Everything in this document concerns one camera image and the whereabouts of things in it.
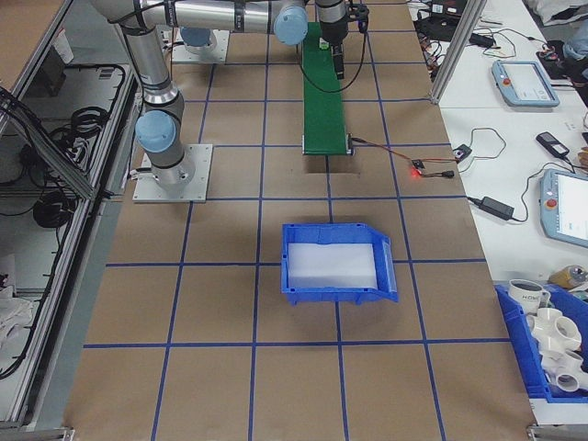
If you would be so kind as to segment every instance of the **white cloth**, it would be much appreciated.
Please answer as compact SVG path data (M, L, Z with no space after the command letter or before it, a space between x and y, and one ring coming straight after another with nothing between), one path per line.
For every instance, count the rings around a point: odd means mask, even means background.
M588 15L588 0L525 0L526 5L541 17L545 26L570 23ZM573 7L580 7L573 16L564 20L554 20L560 12Z
M32 318L32 301L14 297L0 299L0 348L9 338L15 337L20 328L28 325Z

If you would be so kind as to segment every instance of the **robotic arm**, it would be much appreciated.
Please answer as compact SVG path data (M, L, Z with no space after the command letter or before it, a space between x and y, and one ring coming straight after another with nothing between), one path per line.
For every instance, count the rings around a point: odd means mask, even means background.
M91 0L109 23L119 26L140 77L146 112L137 121L135 133L161 187L186 184L194 175L195 166L179 140L184 99L171 81L156 26L274 33L281 42L297 45L308 31L307 1ZM348 23L361 23L357 11L365 7L353 3L348 6L345 0L316 0L316 4L323 39L331 43L335 70L342 77L343 39Z

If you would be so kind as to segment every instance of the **power adapter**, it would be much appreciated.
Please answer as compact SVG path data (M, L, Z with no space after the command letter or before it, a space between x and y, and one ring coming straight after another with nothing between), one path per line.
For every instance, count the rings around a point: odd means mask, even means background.
M494 41L492 37L485 37L480 34L471 34L469 36L469 42L486 49L489 49L496 44L496 41Z
M458 160L458 164L471 155L471 149L466 144L461 144L457 149L453 150L453 155Z
M496 199L488 198L487 196L481 200L476 198L468 198L468 200L482 211L486 211L487 213L505 221L512 219L513 213L515 212L513 207L503 204Z

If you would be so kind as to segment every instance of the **blue storage bin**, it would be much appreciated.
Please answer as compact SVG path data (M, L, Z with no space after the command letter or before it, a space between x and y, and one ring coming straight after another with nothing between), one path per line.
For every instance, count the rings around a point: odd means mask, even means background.
M288 245L291 243L370 243L373 247L378 288L297 288L288 285ZM364 223L282 225L281 289L292 305L299 301L398 301L390 238Z
M531 335L526 324L523 309L518 302L509 297L506 287L496 286L495 288L529 398L543 398L548 402L559 403L588 402L588 392L581 390L564 392L548 383L541 367L541 355L537 348L537 341ZM588 345L588 304L576 299L572 294L556 285L546 285L545 288L551 293L553 306L578 326L583 341L581 355L585 359L588 353L584 349Z

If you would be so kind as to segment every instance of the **black electronic device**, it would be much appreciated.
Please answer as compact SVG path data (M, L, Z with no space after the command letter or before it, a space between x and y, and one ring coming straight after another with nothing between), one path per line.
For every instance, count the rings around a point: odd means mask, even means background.
M564 159L570 152L570 149L559 142L557 138L548 131L539 133L535 139L555 158Z
M42 195L33 206L33 219L42 228L59 228L65 225L75 211L75 199L61 191Z
M432 0L431 15L460 18L468 0Z

